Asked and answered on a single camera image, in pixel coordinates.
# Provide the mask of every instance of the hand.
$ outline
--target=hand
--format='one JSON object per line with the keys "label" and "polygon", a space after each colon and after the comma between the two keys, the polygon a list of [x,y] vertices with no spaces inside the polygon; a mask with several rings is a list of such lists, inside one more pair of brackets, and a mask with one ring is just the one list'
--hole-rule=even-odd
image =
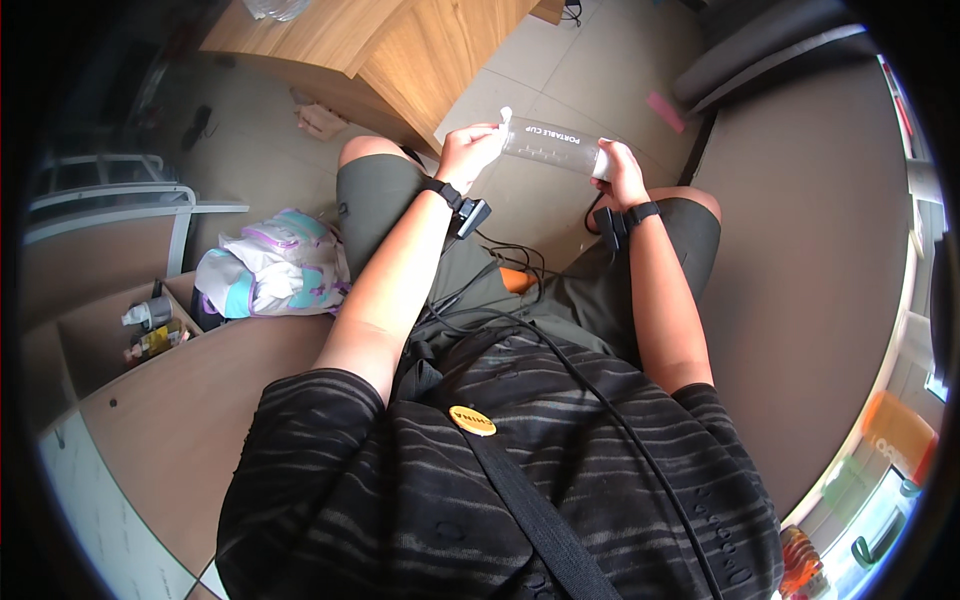
{"label": "hand", "polygon": [[440,167],[434,179],[446,181],[461,194],[503,150],[503,136],[495,124],[478,123],[446,135]]}
{"label": "hand", "polygon": [[647,188],[643,185],[643,173],[640,172],[640,165],[636,163],[630,148],[620,142],[603,138],[598,143],[610,157],[610,167],[607,170],[610,181],[590,178],[590,183],[610,196],[613,199],[613,208],[621,212],[631,206],[650,202]]}

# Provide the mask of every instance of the knee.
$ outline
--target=knee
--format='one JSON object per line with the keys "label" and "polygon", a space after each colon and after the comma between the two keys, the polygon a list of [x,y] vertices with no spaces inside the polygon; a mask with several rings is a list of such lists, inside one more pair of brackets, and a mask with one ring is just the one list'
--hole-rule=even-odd
{"label": "knee", "polygon": [[723,220],[720,217],[720,203],[717,202],[716,198],[713,198],[711,194],[708,194],[704,190],[697,189],[690,186],[681,186],[670,188],[671,197],[673,198],[687,198],[693,202],[699,204],[700,206],[706,208],[710,213],[717,218],[717,222],[723,223]]}
{"label": "knee", "polygon": [[337,168],[343,167],[351,160],[370,155],[406,155],[394,142],[377,135],[358,135],[344,144],[337,160]]}

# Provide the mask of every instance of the olive green shorts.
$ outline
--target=olive green shorts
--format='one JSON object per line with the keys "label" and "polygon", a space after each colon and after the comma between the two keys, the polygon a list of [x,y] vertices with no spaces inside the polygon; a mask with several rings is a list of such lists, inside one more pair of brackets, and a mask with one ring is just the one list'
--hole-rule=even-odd
{"label": "olive green shorts", "polygon": [[[356,277],[380,242],[406,211],[429,178],[403,156],[363,156],[344,165],[337,174],[340,228],[351,276]],[[591,199],[585,199],[586,206]],[[496,198],[491,202],[496,210]],[[699,300],[707,286],[720,241],[720,224],[706,208],[685,198],[658,202],[693,297]],[[468,285],[493,262],[473,237],[451,245],[440,261],[430,289],[430,302],[448,298]],[[479,312],[455,314],[477,307],[502,311],[523,310],[523,317],[547,334],[619,356],[639,364],[631,306],[630,264],[626,252],[611,261],[610,251],[597,242],[565,271],[548,278],[526,294],[507,291],[497,269],[474,281],[444,315],[450,325],[470,328],[484,323],[507,324]],[[459,339],[446,324],[416,330],[414,339],[428,341],[437,351]]]}

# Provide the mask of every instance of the clear plastic cup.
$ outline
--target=clear plastic cup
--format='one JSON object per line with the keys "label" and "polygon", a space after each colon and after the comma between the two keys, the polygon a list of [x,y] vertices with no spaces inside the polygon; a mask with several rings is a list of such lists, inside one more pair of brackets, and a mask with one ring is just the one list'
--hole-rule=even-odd
{"label": "clear plastic cup", "polygon": [[599,180],[607,178],[609,160],[607,152],[597,144],[599,136],[514,117],[509,111],[501,114],[504,115],[500,126],[504,131],[503,154],[552,164]]}

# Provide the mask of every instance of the yellow badge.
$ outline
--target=yellow badge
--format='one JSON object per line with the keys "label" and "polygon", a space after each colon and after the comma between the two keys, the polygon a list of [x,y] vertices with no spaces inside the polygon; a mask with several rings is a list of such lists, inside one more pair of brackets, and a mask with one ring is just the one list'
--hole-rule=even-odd
{"label": "yellow badge", "polygon": [[493,424],[492,420],[466,406],[451,406],[450,418],[462,429],[478,436],[491,436],[496,433],[496,425]]}

